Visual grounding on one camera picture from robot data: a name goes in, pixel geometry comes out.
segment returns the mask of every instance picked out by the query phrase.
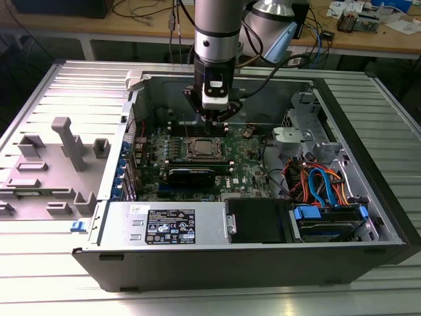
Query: workbench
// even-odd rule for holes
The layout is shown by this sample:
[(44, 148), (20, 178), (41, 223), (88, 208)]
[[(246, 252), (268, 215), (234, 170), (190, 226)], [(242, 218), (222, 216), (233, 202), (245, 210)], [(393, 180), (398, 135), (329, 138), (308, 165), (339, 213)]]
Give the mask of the workbench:
[[(132, 7), (138, 5), (153, 4), (152, 0), (132, 0)], [(327, 7), (330, 0), (311, 0), (316, 19), (324, 29), (335, 32), (334, 42), (330, 48), (331, 54), (356, 55), (369, 57), (385, 57), (400, 59), (417, 59), (421, 54), (421, 32), (405, 35), (381, 25), (378, 32), (353, 32), (343, 33), (336, 30), (337, 19), (326, 17)], [(167, 8), (170, 1), (166, 0), (152, 8), (143, 9), (139, 12), (150, 13)], [(106, 41), (130, 41), (137, 43), (168, 43), (168, 16), (169, 11), (153, 15), (152, 26), (138, 22), (132, 18), (124, 18), (110, 12), (103, 20), (69, 17), (69, 16), (44, 16), (31, 14), (18, 14), (14, 7), (12, 10), (15, 17), (34, 36), (46, 36), (53, 38), (72, 38), (80, 41), (86, 60), (95, 60), (93, 40)], [(187, 6), (188, 11), (194, 16), (193, 6)], [(129, 14), (127, 4), (117, 8), (122, 14)], [(191, 45), (194, 39), (194, 28), (189, 23), (185, 14), (181, 14), (182, 43)], [(421, 15), (421, 9), (412, 7), (409, 14)], [(16, 24), (5, 8), (4, 2), (0, 2), (0, 34), (10, 36), (26, 35), (25, 31)], [(310, 29), (305, 28), (300, 39), (294, 39), (289, 50), (294, 53), (311, 51), (315, 40), (310, 34)]]
[[(67, 61), (53, 65), (0, 138), (0, 182), (16, 162), (16, 144), (39, 132), (54, 141), (51, 122), (66, 115), (84, 144), (113, 140), (128, 94), (130, 70), (156, 64)], [(185, 71), (187, 66), (174, 65)], [(259, 68), (244, 68), (258, 72)], [(378, 79), (362, 72), (280, 70), (325, 79), (347, 118), (421, 233), (421, 130)], [(374, 269), (352, 284), (163, 292), (105, 292), (71, 256), (86, 234), (73, 221), (0, 221), (2, 315), (419, 315), (421, 255)]]

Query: blue cable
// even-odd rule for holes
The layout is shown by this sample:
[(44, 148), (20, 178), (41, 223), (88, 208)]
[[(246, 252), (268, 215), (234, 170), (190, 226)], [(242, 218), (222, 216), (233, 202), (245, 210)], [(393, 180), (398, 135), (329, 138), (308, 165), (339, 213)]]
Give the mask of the blue cable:
[(317, 195), (316, 190), (314, 189), (314, 182), (313, 182), (313, 176), (316, 172), (320, 172), (323, 176), (324, 179), (324, 183), (326, 185), (326, 193), (328, 194), (328, 199), (329, 199), (329, 203), (330, 205), (337, 205), (337, 201), (335, 198), (335, 195), (332, 193), (332, 189), (330, 188), (330, 179), (329, 176), (326, 174), (326, 172), (324, 172), (322, 169), (320, 168), (314, 168), (313, 170), (310, 171), (309, 174), (309, 188), (310, 188), (310, 192), (311, 194), (314, 196), (315, 199), (317, 199), (320, 204), (322, 205), (322, 207), (326, 206), (326, 203), (324, 203), (323, 199)]
[(313, 69), (314, 66), (316, 66), (319, 62), (318, 58), (320, 56), (320, 51), (322, 50), (322, 40), (320, 39), (320, 34), (318, 33), (318, 30), (316, 30), (315, 28), (313, 28), (312, 26), (309, 26), (309, 28), (316, 33), (317, 35), (317, 42), (318, 42), (318, 49), (317, 49), (317, 53), (316, 53), (316, 61), (311, 65), (310, 69)]

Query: connector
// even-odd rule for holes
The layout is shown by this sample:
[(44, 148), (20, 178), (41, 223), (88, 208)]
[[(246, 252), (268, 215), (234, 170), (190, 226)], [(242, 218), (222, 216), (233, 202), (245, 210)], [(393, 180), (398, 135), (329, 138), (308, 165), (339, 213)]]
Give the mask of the connector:
[(320, 219), (322, 215), (320, 214), (317, 206), (312, 205), (302, 205), (294, 209), (295, 219)]
[(176, 30), (176, 16), (174, 15), (174, 11), (170, 13), (170, 19), (168, 20), (168, 29), (170, 32)]

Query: wooden workbench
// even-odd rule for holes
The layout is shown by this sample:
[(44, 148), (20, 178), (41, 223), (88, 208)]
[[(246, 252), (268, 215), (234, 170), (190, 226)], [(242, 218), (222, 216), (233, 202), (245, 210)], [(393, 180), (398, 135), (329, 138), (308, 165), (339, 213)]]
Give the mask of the wooden workbench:
[[(152, 0), (131, 0), (132, 7), (152, 4)], [(150, 13), (170, 6), (171, 1), (166, 0), (152, 8), (142, 9), (142, 13)], [(317, 21), (324, 29), (335, 32), (335, 39), (331, 53), (344, 55), (366, 55), (374, 57), (417, 58), (421, 54), (421, 32), (405, 35), (381, 25), (378, 33), (353, 32), (350, 34), (336, 30), (335, 18), (326, 17), (330, 0), (311, 0)], [(148, 26), (132, 18), (124, 18), (110, 12), (103, 20), (69, 17), (69, 16), (44, 16), (36, 14), (18, 14), (12, 7), (15, 17), (31, 33), (37, 36), (52, 36), (61, 38), (76, 38), (81, 41), (86, 59), (94, 59), (91, 40), (135, 41), (135, 42), (168, 42), (168, 16), (170, 11), (163, 11), (153, 15), (152, 25)], [(194, 16), (192, 6), (187, 6)], [(117, 11), (129, 15), (127, 3), (118, 6)], [(193, 43), (194, 28), (180, 9), (182, 16), (181, 30), (184, 44)], [(412, 7), (409, 14), (419, 14), (421, 9)], [(4, 3), (0, 2), (0, 33), (25, 34), (7, 12)], [(310, 29), (305, 28), (300, 39), (294, 39), (290, 48), (295, 53), (303, 53), (313, 47), (314, 39)]]

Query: power supply label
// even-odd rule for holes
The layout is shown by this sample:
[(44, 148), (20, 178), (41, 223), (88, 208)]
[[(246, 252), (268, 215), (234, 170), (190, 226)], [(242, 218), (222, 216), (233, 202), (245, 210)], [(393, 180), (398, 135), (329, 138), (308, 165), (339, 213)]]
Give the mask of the power supply label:
[(147, 214), (146, 244), (196, 243), (194, 209), (150, 209)]

